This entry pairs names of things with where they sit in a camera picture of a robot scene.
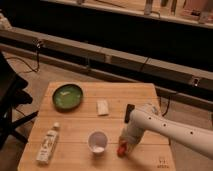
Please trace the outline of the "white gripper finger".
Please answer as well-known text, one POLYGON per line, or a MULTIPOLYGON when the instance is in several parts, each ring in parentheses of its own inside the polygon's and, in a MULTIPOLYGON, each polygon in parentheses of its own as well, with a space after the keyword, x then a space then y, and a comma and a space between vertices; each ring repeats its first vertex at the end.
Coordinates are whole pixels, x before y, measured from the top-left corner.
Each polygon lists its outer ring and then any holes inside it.
POLYGON ((125 139, 121 136, 119 136, 118 139, 118 148, 125 146, 124 144, 126 143, 125 139))
POLYGON ((125 152, 124 152, 124 154, 125 155, 130 155, 134 148, 135 148, 134 144, 126 143, 125 144, 125 152))

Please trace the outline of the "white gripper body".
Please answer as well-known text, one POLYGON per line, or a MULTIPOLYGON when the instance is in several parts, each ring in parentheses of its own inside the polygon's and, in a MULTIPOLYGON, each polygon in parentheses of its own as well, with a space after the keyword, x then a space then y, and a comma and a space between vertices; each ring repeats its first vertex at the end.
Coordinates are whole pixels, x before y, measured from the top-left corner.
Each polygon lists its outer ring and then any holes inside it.
POLYGON ((139 128, 134 123, 130 122, 122 129, 120 137, 129 144, 138 144, 141 141, 144 132, 144 129, 139 128))

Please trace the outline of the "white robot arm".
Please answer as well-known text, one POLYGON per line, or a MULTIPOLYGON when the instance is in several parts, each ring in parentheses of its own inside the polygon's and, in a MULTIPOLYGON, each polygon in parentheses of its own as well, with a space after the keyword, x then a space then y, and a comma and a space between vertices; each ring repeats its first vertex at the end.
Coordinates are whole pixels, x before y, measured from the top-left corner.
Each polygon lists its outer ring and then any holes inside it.
POLYGON ((146 131, 159 133, 213 160, 213 131, 165 119, 153 104, 128 104, 117 154, 128 154, 146 131))

